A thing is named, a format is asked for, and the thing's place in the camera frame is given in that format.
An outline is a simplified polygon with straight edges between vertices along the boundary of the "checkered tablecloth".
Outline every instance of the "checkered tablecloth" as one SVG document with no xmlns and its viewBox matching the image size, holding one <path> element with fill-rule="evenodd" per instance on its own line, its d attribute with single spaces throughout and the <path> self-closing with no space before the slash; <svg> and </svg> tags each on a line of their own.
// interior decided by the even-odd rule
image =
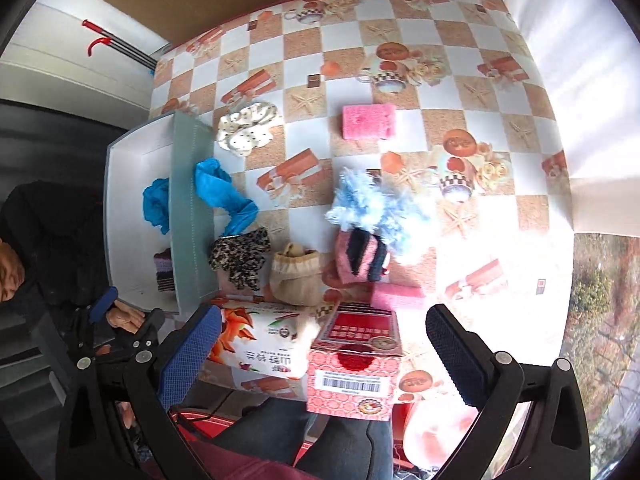
<svg viewBox="0 0 640 480">
<path fill-rule="evenodd" d="M 151 116 L 185 110 L 215 131 L 221 115 L 253 101 L 282 113 L 273 142 L 247 158 L 216 145 L 214 156 L 258 205 L 274 250 L 292 240 L 320 251 L 331 288 L 336 231 L 324 214 L 337 175 L 344 167 L 380 170 L 434 207 L 431 249 L 417 266 L 393 262 L 389 279 L 445 301 L 496 351 L 534 364 L 557 357 L 572 279 L 568 174 L 542 78 L 502 0 L 278 4 L 166 54 Z M 342 107 L 380 103 L 397 105 L 397 137 L 345 141 Z M 431 169 L 451 153 L 452 130 L 463 130 L 466 142 L 460 173 L 475 181 L 462 204 L 443 197 Z M 312 156 L 303 169 L 323 178 L 258 184 L 305 150 Z M 216 215 L 219 234 L 226 219 Z M 424 313 L 400 318 L 404 371 L 431 370 Z"/>
</svg>

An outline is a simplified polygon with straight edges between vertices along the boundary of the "metal bolt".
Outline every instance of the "metal bolt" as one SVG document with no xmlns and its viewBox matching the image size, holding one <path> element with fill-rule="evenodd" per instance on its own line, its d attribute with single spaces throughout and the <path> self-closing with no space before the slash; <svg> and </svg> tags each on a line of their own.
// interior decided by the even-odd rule
<svg viewBox="0 0 640 480">
<path fill-rule="evenodd" d="M 495 360 L 498 361 L 501 365 L 508 365 L 513 361 L 513 358 L 507 354 L 507 352 L 498 352 L 495 355 Z"/>
<path fill-rule="evenodd" d="M 83 357 L 78 361 L 78 370 L 86 370 L 89 366 L 91 366 L 91 359 L 88 357 Z"/>
<path fill-rule="evenodd" d="M 558 368 L 560 368 L 563 372 L 568 372 L 569 370 L 571 370 L 571 363 L 566 359 L 558 359 L 558 361 L 556 361 L 556 364 L 558 365 Z"/>
<path fill-rule="evenodd" d="M 153 354 L 149 350 L 143 350 L 136 354 L 136 361 L 139 363 L 148 363 L 153 357 Z"/>
</svg>

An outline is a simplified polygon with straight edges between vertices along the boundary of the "beige sock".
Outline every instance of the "beige sock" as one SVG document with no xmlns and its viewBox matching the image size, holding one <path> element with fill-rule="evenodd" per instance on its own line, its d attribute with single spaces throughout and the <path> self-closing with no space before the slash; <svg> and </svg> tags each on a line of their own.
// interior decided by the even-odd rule
<svg viewBox="0 0 640 480">
<path fill-rule="evenodd" d="M 292 305 L 315 306 L 322 301 L 320 253 L 305 251 L 299 244 L 287 244 L 271 264 L 271 292 Z"/>
</svg>

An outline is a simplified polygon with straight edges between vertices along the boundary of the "jeans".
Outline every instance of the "jeans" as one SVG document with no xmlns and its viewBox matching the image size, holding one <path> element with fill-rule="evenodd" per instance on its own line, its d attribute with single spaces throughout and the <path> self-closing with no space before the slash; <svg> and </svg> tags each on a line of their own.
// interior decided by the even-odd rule
<svg viewBox="0 0 640 480">
<path fill-rule="evenodd" d="M 211 441 L 223 449 L 293 465 L 316 415 L 298 400 L 267 399 Z M 332 416 L 296 468 L 321 480 L 390 480 L 391 422 Z"/>
</svg>

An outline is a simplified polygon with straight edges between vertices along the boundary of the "leopard print scrunchie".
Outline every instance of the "leopard print scrunchie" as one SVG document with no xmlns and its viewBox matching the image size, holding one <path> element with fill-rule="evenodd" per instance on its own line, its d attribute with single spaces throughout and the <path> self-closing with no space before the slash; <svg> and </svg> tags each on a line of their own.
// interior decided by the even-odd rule
<svg viewBox="0 0 640 480">
<path fill-rule="evenodd" d="M 258 272 L 264 265 L 263 253 L 271 251 L 267 229 L 261 227 L 250 233 L 218 238 L 209 251 L 209 265 L 213 270 L 229 273 L 229 281 L 238 290 L 260 290 Z"/>
</svg>

